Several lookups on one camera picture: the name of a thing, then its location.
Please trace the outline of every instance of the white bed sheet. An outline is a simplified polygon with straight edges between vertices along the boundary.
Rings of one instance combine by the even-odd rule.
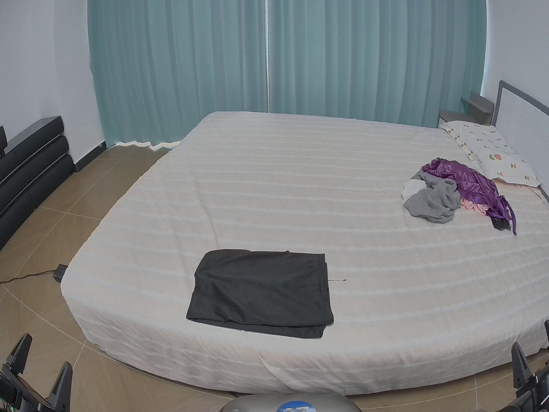
[[[509,361],[515,340],[547,346],[549,210],[500,183],[517,237],[473,211],[412,217],[402,184],[436,157],[470,165],[444,130],[213,113],[113,206],[63,296],[112,357],[237,392],[430,385]],[[303,340],[187,321],[196,266],[218,248],[326,253],[334,324]]]

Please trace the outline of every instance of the patterned pillow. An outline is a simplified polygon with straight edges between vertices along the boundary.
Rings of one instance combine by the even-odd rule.
[[[456,120],[441,124],[440,128],[453,137],[477,171],[487,178],[533,187],[540,185],[534,169],[509,146],[496,127]]]

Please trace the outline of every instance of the white wall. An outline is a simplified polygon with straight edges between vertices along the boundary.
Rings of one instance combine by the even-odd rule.
[[[0,0],[0,125],[8,139],[61,115],[74,161],[104,140],[87,35],[87,0]]]
[[[549,106],[549,0],[487,0],[482,94],[494,103],[504,80]]]

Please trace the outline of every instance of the gray towel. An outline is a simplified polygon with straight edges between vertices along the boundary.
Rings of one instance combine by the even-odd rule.
[[[412,178],[424,180],[427,189],[422,189],[404,202],[404,207],[410,215],[425,218],[433,223],[451,221],[455,210],[461,207],[461,196],[457,191],[456,182],[435,177],[422,170]]]

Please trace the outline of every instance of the headboard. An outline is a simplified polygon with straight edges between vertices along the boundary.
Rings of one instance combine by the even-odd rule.
[[[541,187],[549,192],[549,108],[500,81],[492,125],[535,169]]]

